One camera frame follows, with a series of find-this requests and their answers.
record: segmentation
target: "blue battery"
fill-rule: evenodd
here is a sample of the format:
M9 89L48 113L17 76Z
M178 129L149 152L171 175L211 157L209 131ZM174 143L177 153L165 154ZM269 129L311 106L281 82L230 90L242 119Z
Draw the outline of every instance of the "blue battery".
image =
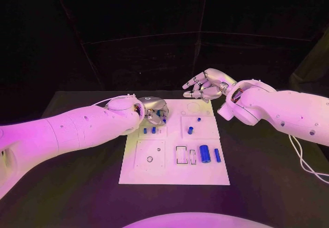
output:
M200 146L200 161L201 161L201 163L210 162L209 148L206 145Z
M216 160L217 160L217 162L220 162L220 157L219 157L219 151L217 151L217 148L214 149L214 156L216 156Z
M193 132L193 127L188 127L187 134L191 134L191 132Z

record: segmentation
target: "black backdrop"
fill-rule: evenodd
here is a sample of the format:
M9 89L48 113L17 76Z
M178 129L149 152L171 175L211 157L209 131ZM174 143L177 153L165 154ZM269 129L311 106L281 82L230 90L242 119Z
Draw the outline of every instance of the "black backdrop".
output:
M329 22L325 1L5 0L0 124L38 118L56 90L175 90L211 67L273 88Z

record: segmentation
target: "black table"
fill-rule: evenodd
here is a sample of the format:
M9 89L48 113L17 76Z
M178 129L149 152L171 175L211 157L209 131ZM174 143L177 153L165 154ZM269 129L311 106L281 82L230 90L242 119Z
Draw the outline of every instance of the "black table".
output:
M43 117L126 93L57 92ZM135 95L183 99L181 91ZM222 103L223 97L211 101L213 110ZM230 186L119 185L125 145L119 136L27 172L0 200L0 227L119 228L175 212L226 214L272 227L329 227L329 185L301 170L286 135L265 121L246 126L217 114L216 121ZM329 173L317 145L299 142L310 166Z

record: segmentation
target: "robotic hand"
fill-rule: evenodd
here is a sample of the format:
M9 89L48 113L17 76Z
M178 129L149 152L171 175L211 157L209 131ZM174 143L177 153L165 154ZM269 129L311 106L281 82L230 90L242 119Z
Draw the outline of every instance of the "robotic hand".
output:
M96 106L103 101L105 107ZM44 160L129 134L144 118L152 124L164 123L168 110L162 99L136 99L128 94L103 101L53 117L0 126L0 199Z
M256 80L236 82L216 69L198 73L183 85L193 85L184 97L216 99L223 94L224 103L217 114L230 120L235 116L246 125L263 119L282 133L329 146L329 99L294 91L275 91Z

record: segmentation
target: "dark table surface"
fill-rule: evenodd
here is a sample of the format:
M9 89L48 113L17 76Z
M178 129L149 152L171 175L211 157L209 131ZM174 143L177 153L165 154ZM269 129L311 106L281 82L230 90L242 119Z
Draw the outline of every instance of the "dark table surface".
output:
M43 117L126 93L56 92ZM134 93L183 99L181 91ZM211 101L213 111L222 103L223 97ZM27 172L0 200L0 227L119 228L175 212L226 214L272 227L329 227L329 185L299 168L286 135L265 121L246 126L214 116L230 186L119 185L119 136L56 156ZM329 172L317 145L299 142L310 166Z

